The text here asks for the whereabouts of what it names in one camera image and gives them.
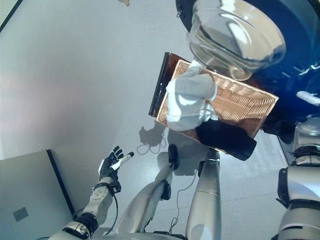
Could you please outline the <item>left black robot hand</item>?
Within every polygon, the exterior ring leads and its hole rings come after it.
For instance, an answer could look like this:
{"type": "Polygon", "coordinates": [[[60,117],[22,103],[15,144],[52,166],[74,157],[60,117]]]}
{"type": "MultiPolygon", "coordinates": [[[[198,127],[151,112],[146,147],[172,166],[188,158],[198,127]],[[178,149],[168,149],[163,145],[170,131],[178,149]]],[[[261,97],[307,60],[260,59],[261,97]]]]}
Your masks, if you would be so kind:
{"type": "Polygon", "coordinates": [[[129,159],[134,156],[134,152],[124,154],[123,150],[117,145],[109,155],[101,160],[98,168],[99,181],[102,182],[105,178],[112,179],[112,183],[118,181],[118,170],[129,159]]]}

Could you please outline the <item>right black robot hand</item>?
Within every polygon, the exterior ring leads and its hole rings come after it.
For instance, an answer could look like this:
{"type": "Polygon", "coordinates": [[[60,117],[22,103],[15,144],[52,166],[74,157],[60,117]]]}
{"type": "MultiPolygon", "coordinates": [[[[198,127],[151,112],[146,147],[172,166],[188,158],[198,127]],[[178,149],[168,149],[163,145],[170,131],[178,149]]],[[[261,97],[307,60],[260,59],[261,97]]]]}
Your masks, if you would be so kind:
{"type": "Polygon", "coordinates": [[[310,93],[308,91],[298,91],[296,96],[301,100],[316,106],[317,112],[314,114],[315,116],[320,116],[320,97],[317,96],[317,93],[310,93]]]}

